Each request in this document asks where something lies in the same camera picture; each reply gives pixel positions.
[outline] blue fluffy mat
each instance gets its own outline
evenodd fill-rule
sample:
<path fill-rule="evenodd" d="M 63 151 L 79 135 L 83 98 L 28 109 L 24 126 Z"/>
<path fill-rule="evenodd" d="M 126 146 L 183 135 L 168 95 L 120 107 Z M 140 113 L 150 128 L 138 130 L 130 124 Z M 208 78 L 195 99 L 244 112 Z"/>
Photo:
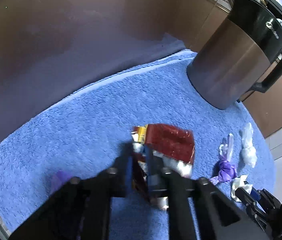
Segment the blue fluffy mat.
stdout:
<path fill-rule="evenodd" d="M 0 144 L 0 214 L 14 231 L 45 200 L 58 170 L 81 178 L 95 176 L 131 140 L 131 127 L 167 123 L 191 129 L 195 138 L 193 178 L 212 177 L 218 148 L 234 134 L 233 163 L 256 188 L 273 191 L 274 162 L 259 129 L 242 103 L 227 110 L 209 105 L 192 87 L 186 67 L 190 50 L 136 66 L 70 95 L 12 133 Z M 239 131 L 254 128 L 254 169 L 240 162 Z M 230 183 L 218 187 L 230 197 Z M 110 239 L 168 239 L 166 212 L 150 208 L 136 193 L 114 199 Z"/>

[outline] black container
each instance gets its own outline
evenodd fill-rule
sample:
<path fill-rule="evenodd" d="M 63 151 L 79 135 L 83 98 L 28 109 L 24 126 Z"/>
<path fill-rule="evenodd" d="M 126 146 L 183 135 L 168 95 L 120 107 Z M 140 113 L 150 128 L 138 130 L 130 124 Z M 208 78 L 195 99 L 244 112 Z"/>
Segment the black container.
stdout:
<path fill-rule="evenodd" d="M 282 60 L 256 82 L 282 54 L 282 27 L 254 0 L 234 0 L 233 8 L 188 66 L 194 88 L 211 105 L 226 109 L 249 90 L 265 93 L 282 75 Z"/>

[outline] logo on kettle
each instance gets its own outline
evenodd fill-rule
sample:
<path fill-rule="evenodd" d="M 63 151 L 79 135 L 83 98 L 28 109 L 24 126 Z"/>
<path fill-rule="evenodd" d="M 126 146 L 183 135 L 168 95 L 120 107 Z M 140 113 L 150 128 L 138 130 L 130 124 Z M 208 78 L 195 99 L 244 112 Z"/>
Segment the logo on kettle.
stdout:
<path fill-rule="evenodd" d="M 267 26 L 267 27 L 272 31 L 272 33 L 274 34 L 274 36 L 275 36 L 277 39 L 279 38 L 277 32 L 273 29 L 272 22 L 266 22 L 266 23 L 265 23 L 265 26 Z"/>

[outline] plastic wrapper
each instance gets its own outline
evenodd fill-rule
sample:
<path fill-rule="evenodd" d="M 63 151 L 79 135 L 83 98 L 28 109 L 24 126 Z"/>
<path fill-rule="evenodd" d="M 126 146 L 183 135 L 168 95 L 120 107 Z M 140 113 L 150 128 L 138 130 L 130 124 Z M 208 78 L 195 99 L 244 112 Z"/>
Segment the plastic wrapper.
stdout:
<path fill-rule="evenodd" d="M 257 151 L 252 144 L 253 128 L 249 122 L 245 125 L 242 131 L 242 158 L 245 164 L 250 165 L 252 168 L 257 163 Z"/>
<path fill-rule="evenodd" d="M 168 199 L 150 198 L 147 189 L 147 165 L 144 144 L 153 149 L 153 155 L 162 158 L 168 167 L 181 176 L 190 178 L 194 161 L 194 138 L 190 130 L 167 125 L 147 124 L 132 129 L 133 138 L 133 183 L 134 188 L 151 204 L 166 210 Z"/>
<path fill-rule="evenodd" d="M 231 198 L 233 198 L 234 201 L 236 202 L 241 202 L 241 200 L 235 195 L 235 191 L 239 187 L 243 188 L 249 194 L 252 191 L 252 187 L 253 187 L 252 184 L 244 184 L 244 182 L 247 180 L 247 177 L 248 177 L 247 175 L 242 175 L 241 177 L 235 178 L 233 180 L 232 187 L 231 187 Z"/>
<path fill-rule="evenodd" d="M 233 141 L 233 134 L 229 133 L 227 143 L 221 144 L 219 147 L 219 173 L 217 176 L 210 179 L 213 185 L 216 185 L 219 182 L 230 182 L 237 176 L 236 167 L 231 163 Z"/>

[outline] cabinet door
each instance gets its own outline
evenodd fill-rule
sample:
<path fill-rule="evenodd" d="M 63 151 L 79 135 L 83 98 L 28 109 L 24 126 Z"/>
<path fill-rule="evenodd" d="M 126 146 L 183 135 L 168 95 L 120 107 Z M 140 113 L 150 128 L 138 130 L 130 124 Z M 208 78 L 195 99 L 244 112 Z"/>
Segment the cabinet door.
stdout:
<path fill-rule="evenodd" d="M 253 92 L 243 104 L 250 112 L 264 137 L 282 127 L 282 76 L 266 92 Z"/>

